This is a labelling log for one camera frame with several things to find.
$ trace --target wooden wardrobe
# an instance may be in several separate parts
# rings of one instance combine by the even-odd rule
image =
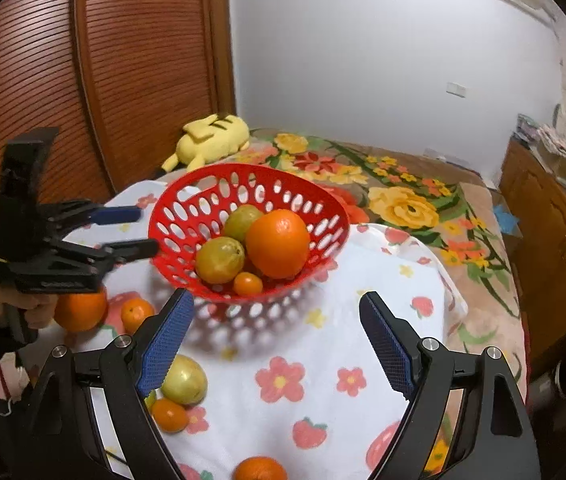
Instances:
[[[42,202],[149,178],[183,124],[234,111],[228,0],[1,0],[6,140],[59,126]]]

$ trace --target navel orange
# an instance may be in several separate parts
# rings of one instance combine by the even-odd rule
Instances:
[[[287,480],[283,466],[268,456],[243,460],[234,470],[234,480]]]
[[[94,294],[61,294],[54,320],[67,332],[91,330],[103,319],[108,309],[105,287]]]
[[[133,335],[147,317],[153,316],[154,307],[143,298],[130,298],[121,306],[121,321],[125,331]]]
[[[252,223],[245,248],[254,266],[266,276],[292,278],[305,265],[310,234],[299,215],[277,209]]]

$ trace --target blue gripper pad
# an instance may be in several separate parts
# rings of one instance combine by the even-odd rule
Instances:
[[[143,399],[163,384],[176,352],[194,319],[194,298],[190,292],[179,288],[163,306],[163,310],[165,309],[170,311],[154,332],[141,357],[141,372],[136,381],[136,389]]]
[[[414,378],[421,371],[418,334],[407,321],[396,319],[376,292],[369,292],[361,298],[359,317],[392,389],[412,400]]]

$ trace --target human hand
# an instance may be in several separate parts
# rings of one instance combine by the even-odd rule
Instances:
[[[54,317],[58,296],[55,294],[23,294],[11,286],[0,286],[0,326],[5,326],[3,304],[25,311],[31,329],[45,328]]]

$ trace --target metal screw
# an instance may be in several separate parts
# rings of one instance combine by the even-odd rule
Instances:
[[[54,350],[52,350],[52,355],[54,357],[63,357],[65,354],[67,354],[67,346],[65,345],[59,345],[54,347]]]
[[[426,338],[422,341],[421,344],[423,345],[423,348],[425,348],[426,350],[433,351],[433,352],[434,352],[435,350],[438,350],[438,349],[439,349],[439,346],[441,346],[441,345],[439,345],[439,342],[438,342],[436,339],[432,338],[432,337],[426,337]]]
[[[503,353],[496,346],[488,347],[487,354],[492,359],[501,359],[501,356],[503,355]]]
[[[114,346],[118,348],[125,348],[126,346],[129,346],[131,342],[132,338],[127,334],[123,334],[114,339]]]

